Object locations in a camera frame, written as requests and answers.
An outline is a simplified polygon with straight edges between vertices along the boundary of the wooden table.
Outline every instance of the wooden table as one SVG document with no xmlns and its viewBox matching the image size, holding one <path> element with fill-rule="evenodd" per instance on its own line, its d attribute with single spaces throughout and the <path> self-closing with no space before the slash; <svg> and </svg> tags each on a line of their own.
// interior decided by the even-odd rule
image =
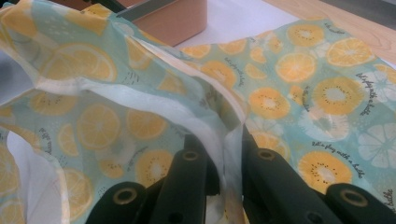
<svg viewBox="0 0 396 224">
<path fill-rule="evenodd" d="M 367 43 L 378 57 L 396 65 L 396 31 L 319 0 L 263 0 L 300 19 L 330 18 L 337 26 Z"/>
</svg>

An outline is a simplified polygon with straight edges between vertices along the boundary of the kiwi print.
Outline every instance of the kiwi print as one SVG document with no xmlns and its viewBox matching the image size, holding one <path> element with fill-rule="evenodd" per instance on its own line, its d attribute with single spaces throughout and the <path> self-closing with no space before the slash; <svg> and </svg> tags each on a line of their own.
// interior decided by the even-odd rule
<svg viewBox="0 0 396 224">
<path fill-rule="evenodd" d="M 298 171 L 306 184 L 323 194 L 336 183 L 351 183 L 352 172 L 330 152 L 311 151 L 298 163 Z"/>
<path fill-rule="evenodd" d="M 321 42 L 324 37 L 322 28 L 314 24 L 298 24 L 288 29 L 288 38 L 294 45 L 311 47 Z"/>
<path fill-rule="evenodd" d="M 283 49 L 282 41 L 274 33 L 267 36 L 266 46 L 275 54 L 278 54 Z"/>
<path fill-rule="evenodd" d="M 173 155 L 165 149 L 145 152 L 137 161 L 135 174 L 137 182 L 146 188 L 168 174 Z"/>
<path fill-rule="evenodd" d="M 124 174 L 122 166 L 113 160 L 99 161 L 99 167 L 102 174 L 110 178 L 120 178 Z"/>
<path fill-rule="evenodd" d="M 43 115 L 59 116 L 69 112 L 76 104 L 76 96 L 40 92 L 30 100 L 30 107 Z"/>
<path fill-rule="evenodd" d="M 265 119 L 281 119 L 289 114 L 288 100 L 277 90 L 260 88 L 249 95 L 248 103 L 253 113 Z"/>
<path fill-rule="evenodd" d="M 363 99 L 361 84 L 348 77 L 332 77 L 319 82 L 313 100 L 325 113 L 349 114 Z"/>
</svg>

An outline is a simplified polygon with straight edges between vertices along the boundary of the citrus slice print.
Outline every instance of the citrus slice print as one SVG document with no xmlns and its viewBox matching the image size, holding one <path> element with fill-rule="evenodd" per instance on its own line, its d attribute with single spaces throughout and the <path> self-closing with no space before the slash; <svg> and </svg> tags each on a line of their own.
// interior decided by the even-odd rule
<svg viewBox="0 0 396 224">
<path fill-rule="evenodd" d="M 106 29 L 106 18 L 111 14 L 111 11 L 100 4 L 95 4 L 85 8 L 82 11 L 69 9 L 64 15 L 64 18 L 74 24 L 81 26 L 89 31 L 101 35 Z"/>
<path fill-rule="evenodd" d="M 70 157 L 78 156 L 78 149 L 73 132 L 73 127 L 70 123 L 66 123 L 58 132 L 58 144 L 61 151 Z"/>
<path fill-rule="evenodd" d="M 201 71 L 213 77 L 228 89 L 231 89 L 236 82 L 236 76 L 233 70 L 219 61 L 209 61 L 205 63 L 201 67 Z"/>
<path fill-rule="evenodd" d="M 2 122 L 5 124 L 10 125 L 15 123 L 15 116 L 12 114 L 11 105 L 0 108 L 0 120 L 2 120 Z"/>
<path fill-rule="evenodd" d="M 392 67 L 386 66 L 384 64 L 375 64 L 374 67 L 385 74 L 387 74 L 388 80 L 392 83 L 396 83 L 396 70 Z"/>
<path fill-rule="evenodd" d="M 151 62 L 149 52 L 129 36 L 125 37 L 125 42 L 128 48 L 129 65 L 134 69 L 146 69 Z"/>
<path fill-rule="evenodd" d="M 150 140 L 160 136 L 168 126 L 161 116 L 130 109 L 126 117 L 129 132 L 138 139 Z"/>
<path fill-rule="evenodd" d="M 245 72 L 251 78 L 255 78 L 255 79 L 265 79 L 265 78 L 267 78 L 267 75 L 262 70 L 260 70 L 258 67 L 254 66 L 251 63 L 248 63 L 245 66 Z"/>
<path fill-rule="evenodd" d="M 120 133 L 119 116 L 106 105 L 88 106 L 77 120 L 78 139 L 92 150 L 111 146 Z"/>
<path fill-rule="evenodd" d="M 323 30 L 314 24 L 297 24 L 288 29 L 291 43 L 302 47 L 311 47 L 323 40 Z"/>
<path fill-rule="evenodd" d="M 251 110 L 265 119 L 281 119 L 289 114 L 288 100 L 277 90 L 260 88 L 249 95 Z"/>
<path fill-rule="evenodd" d="M 78 43 L 60 46 L 41 72 L 55 80 L 84 76 L 114 81 L 117 77 L 116 66 L 107 53 L 96 46 Z"/>
<path fill-rule="evenodd" d="M 290 53 L 276 63 L 276 73 L 287 82 L 301 82 L 315 74 L 317 62 L 314 57 L 304 53 Z"/>
<path fill-rule="evenodd" d="M 14 157 L 8 149 L 0 144 L 0 197 L 15 192 L 19 185 L 19 170 Z"/>
<path fill-rule="evenodd" d="M 291 86 L 288 98 L 294 101 L 297 105 L 303 105 L 303 88 L 299 86 Z"/>
<path fill-rule="evenodd" d="M 210 52 L 210 45 L 200 45 L 196 47 L 186 47 L 181 51 L 192 58 L 202 59 Z"/>
<path fill-rule="evenodd" d="M 286 161 L 289 160 L 290 149 L 279 137 L 263 132 L 254 132 L 251 135 L 259 148 L 271 149 L 279 153 Z"/>
<path fill-rule="evenodd" d="M 218 44 L 219 48 L 227 54 L 235 55 L 242 52 L 246 46 L 246 39 L 235 40 L 227 44 Z"/>
<path fill-rule="evenodd" d="M 2 17 L 1 22 L 9 29 L 25 36 L 35 36 L 37 29 L 32 18 L 32 1 L 21 0 Z"/>
<path fill-rule="evenodd" d="M 69 112 L 77 103 L 77 96 L 40 92 L 30 99 L 29 106 L 37 113 L 60 116 Z"/>
<path fill-rule="evenodd" d="M 99 161 L 99 167 L 105 176 L 113 179 L 120 178 L 124 174 L 122 166 L 113 160 Z"/>
<path fill-rule="evenodd" d="M 40 138 L 38 137 L 37 134 L 32 132 L 31 130 L 21 128 L 16 125 L 9 125 L 5 123 L 0 123 L 0 126 L 14 132 L 15 134 L 19 135 L 21 138 L 23 138 L 27 143 L 30 144 L 32 149 L 36 152 L 41 150 L 41 143 L 40 143 Z"/>
<path fill-rule="evenodd" d="M 11 37 L 9 36 L 4 24 L 0 24 L 0 47 L 3 49 L 14 49 Z"/>
<path fill-rule="evenodd" d="M 250 58 L 257 63 L 266 63 L 267 59 L 263 54 L 263 49 L 256 47 L 250 51 Z"/>
<path fill-rule="evenodd" d="M 176 75 L 173 75 L 170 72 L 166 73 L 165 77 L 163 78 L 163 81 L 158 87 L 158 90 L 170 91 L 180 95 L 185 95 L 187 92 L 180 78 L 178 78 Z"/>
<path fill-rule="evenodd" d="M 67 196 L 70 206 L 70 220 L 75 221 L 92 204 L 92 183 L 81 171 L 64 168 Z"/>
<path fill-rule="evenodd" d="M 326 57 L 330 64 L 342 67 L 367 63 L 375 58 L 370 48 L 363 41 L 354 37 L 332 44 Z"/>
<path fill-rule="evenodd" d="M 0 223 L 25 224 L 23 217 L 23 203 L 18 199 L 11 199 L 0 205 Z"/>
<path fill-rule="evenodd" d="M 166 177 L 173 155 L 164 149 L 145 152 L 135 167 L 137 182 L 146 188 Z"/>
<path fill-rule="evenodd" d="M 337 183 L 351 183 L 352 172 L 329 152 L 311 151 L 298 163 L 298 171 L 306 184 L 323 194 L 327 187 Z"/>
<path fill-rule="evenodd" d="M 396 169 L 396 123 L 375 125 L 359 136 L 359 154 L 374 167 Z"/>
<path fill-rule="evenodd" d="M 332 77 L 319 82 L 313 91 L 313 100 L 325 113 L 345 115 L 362 101 L 361 84 L 348 77 Z"/>
</svg>

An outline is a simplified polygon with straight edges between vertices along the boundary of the cloth bag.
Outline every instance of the cloth bag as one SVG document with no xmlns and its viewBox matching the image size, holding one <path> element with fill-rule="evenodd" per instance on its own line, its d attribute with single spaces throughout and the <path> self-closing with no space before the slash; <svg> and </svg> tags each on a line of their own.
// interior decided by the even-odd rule
<svg viewBox="0 0 396 224">
<path fill-rule="evenodd" d="M 182 51 L 100 5 L 23 0 L 0 21 L 0 47 L 34 85 L 0 105 L 3 222 L 42 222 L 51 204 L 47 223 L 84 223 L 114 184 L 164 177 L 192 133 L 220 179 L 207 222 L 243 223 L 245 123 L 311 188 L 352 183 L 394 210 L 396 72 L 329 20 Z M 19 174 L 9 131 L 49 162 L 59 200 L 22 184 L 33 175 Z"/>
</svg>

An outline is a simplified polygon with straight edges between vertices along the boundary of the brown box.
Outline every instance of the brown box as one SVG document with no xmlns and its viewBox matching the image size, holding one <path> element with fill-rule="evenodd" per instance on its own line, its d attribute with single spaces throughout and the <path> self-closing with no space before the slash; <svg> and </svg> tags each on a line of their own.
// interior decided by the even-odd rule
<svg viewBox="0 0 396 224">
<path fill-rule="evenodd" d="M 52 0 L 82 10 L 83 0 Z M 200 33 L 207 24 L 207 0 L 118 0 L 127 7 L 120 15 L 170 46 Z"/>
</svg>

